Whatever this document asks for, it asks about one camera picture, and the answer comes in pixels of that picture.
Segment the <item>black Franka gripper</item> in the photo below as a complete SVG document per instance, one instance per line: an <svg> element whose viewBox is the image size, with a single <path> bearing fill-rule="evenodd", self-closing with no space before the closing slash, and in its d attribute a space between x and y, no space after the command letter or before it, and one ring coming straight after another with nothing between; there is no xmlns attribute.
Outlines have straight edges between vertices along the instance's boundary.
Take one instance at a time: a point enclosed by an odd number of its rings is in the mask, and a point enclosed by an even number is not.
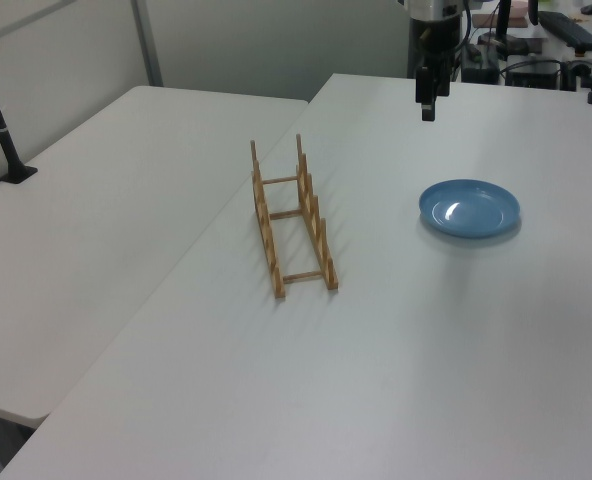
<svg viewBox="0 0 592 480"><path fill-rule="evenodd" d="M450 94L450 74L461 40L460 16L436 22L410 20L409 77L416 80L415 101L423 121L435 120L434 80L438 96Z"/></svg>

